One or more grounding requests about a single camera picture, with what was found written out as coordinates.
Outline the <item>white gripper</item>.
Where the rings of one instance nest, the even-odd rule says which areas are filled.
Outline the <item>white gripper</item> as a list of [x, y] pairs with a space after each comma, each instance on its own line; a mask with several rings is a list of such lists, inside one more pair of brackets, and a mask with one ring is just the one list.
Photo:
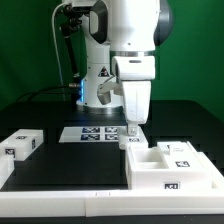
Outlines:
[[148, 118], [151, 82], [123, 81], [122, 90], [127, 133], [136, 135], [137, 125], [145, 124]]

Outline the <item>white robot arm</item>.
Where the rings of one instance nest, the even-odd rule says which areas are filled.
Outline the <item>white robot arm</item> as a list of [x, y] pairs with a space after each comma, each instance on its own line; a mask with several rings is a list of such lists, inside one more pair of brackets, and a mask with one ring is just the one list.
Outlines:
[[74, 74], [78, 107], [122, 109], [125, 134], [136, 136], [148, 118], [156, 47], [172, 30], [168, 0], [62, 0], [62, 7], [66, 32], [81, 28], [85, 38], [87, 73]]

